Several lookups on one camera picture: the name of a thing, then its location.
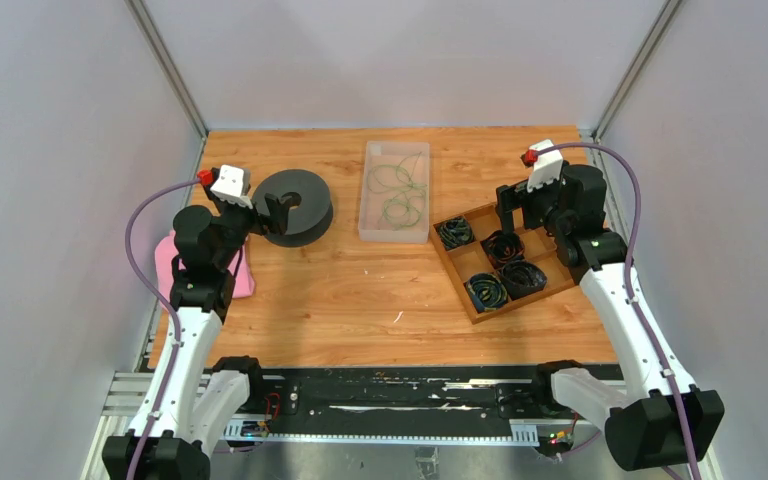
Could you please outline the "dark grey perforated spool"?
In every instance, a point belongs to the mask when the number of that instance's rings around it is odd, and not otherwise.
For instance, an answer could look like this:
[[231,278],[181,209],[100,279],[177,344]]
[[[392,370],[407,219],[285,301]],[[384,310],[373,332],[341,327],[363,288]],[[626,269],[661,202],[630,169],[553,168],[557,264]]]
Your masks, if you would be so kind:
[[253,201],[262,214],[268,214],[267,194],[288,200],[288,224],[283,235],[267,233],[273,245],[299,248],[322,237],[333,219],[331,192],[325,180],[314,172],[288,169],[266,177],[256,188]]

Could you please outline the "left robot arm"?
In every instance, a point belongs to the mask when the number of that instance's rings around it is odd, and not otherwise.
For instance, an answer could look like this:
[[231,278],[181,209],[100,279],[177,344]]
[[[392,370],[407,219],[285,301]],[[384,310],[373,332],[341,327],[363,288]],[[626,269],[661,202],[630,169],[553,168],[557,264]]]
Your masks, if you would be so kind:
[[102,461],[112,479],[207,479],[211,456],[234,413],[258,411],[266,386],[251,357],[219,362],[206,390],[197,389],[207,356],[226,319],[235,286],[236,255],[249,234],[282,234],[292,202],[269,194],[268,212],[227,200],[219,212],[200,205],[173,219],[173,284],[159,295],[169,315],[160,362],[126,431],[109,437]]

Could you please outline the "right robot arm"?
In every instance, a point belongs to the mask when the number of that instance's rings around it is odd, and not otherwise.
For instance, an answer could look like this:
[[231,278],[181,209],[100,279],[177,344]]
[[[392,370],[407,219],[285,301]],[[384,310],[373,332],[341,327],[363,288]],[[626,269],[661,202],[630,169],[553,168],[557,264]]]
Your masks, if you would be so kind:
[[598,313],[625,382],[619,391],[576,361],[547,362],[537,368],[532,404],[547,417],[570,409],[589,421],[626,471],[685,464],[699,478],[725,407],[716,391],[698,387],[652,319],[630,243],[605,225],[606,193],[599,169],[568,163],[548,180],[532,174],[496,190],[503,232],[512,232],[521,211],[525,228],[554,240]]

